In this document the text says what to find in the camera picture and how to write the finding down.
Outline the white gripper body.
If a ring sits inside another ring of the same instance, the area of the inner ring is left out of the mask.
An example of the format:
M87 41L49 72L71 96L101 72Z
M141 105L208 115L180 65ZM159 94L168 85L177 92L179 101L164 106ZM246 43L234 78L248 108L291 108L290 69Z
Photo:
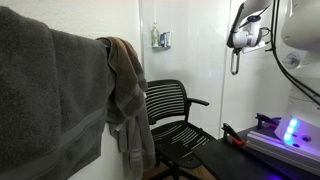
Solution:
M227 40L229 48L246 53L258 46L262 32L261 16L257 12L263 9L260 3L242 3L239 6Z

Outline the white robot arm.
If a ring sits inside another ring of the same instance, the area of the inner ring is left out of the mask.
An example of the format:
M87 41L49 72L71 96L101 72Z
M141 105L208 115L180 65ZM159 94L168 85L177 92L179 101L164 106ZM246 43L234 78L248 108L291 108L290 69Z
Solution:
M231 73L237 74L239 54L262 48L261 14L279 0L244 0L235 16L227 46L233 50ZM269 41L276 38L293 49L278 62L291 82L286 111L275 131L283 145L315 159L320 157L320 0L289 0L281 29L273 22Z

